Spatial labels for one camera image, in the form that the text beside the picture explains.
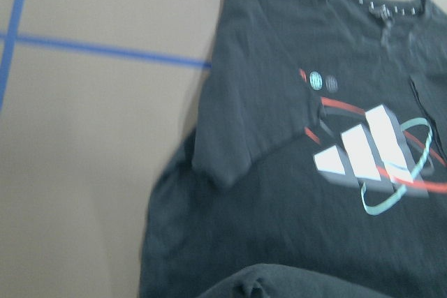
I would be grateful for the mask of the black graphic t-shirt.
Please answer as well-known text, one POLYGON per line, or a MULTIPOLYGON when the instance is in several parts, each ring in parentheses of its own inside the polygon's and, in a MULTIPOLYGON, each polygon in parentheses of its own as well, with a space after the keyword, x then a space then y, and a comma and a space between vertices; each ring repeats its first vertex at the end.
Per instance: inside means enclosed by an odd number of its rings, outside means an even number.
POLYGON ((446 14, 224 0, 141 297, 445 297, 446 14))

